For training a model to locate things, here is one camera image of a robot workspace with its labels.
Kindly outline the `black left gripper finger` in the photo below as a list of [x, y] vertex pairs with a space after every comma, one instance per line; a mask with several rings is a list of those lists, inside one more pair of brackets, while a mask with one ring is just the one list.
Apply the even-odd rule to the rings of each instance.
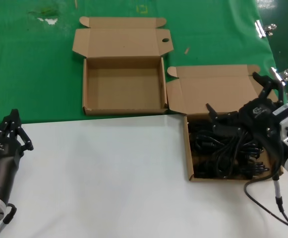
[[15, 126], [15, 109], [5, 116], [0, 123], [0, 136], [7, 136]]
[[[23, 141], [23, 145], [18, 141], [18, 137]], [[11, 138], [19, 144], [19, 155], [24, 155], [25, 151], [32, 151], [34, 149], [31, 139], [22, 128], [18, 109], [12, 109], [11, 111]]]

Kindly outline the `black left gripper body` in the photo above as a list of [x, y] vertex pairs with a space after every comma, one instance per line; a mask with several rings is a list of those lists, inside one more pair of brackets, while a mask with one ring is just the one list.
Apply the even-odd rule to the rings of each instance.
[[19, 168], [21, 145], [17, 140], [0, 137], [0, 199], [9, 199]]

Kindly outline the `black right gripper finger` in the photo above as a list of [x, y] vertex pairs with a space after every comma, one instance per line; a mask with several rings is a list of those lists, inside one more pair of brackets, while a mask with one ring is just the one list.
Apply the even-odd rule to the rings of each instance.
[[258, 94], [258, 98], [267, 99], [272, 90], [278, 91], [277, 102], [284, 102], [284, 87], [281, 81], [272, 79], [271, 77], [265, 75], [261, 76], [257, 72], [252, 73], [253, 79], [260, 84], [263, 88]]
[[237, 111], [218, 114], [210, 104], [206, 104], [212, 122], [212, 131], [215, 135], [223, 137], [236, 137], [242, 135], [242, 128]]

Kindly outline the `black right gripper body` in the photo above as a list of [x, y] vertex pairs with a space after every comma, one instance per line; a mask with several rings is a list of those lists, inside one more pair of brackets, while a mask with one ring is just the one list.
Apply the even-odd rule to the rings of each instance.
[[273, 114], [283, 105], [282, 101], [273, 102], [271, 99], [256, 98], [238, 111], [241, 124], [267, 152], [271, 173], [274, 173], [283, 155], [280, 126], [277, 117]]

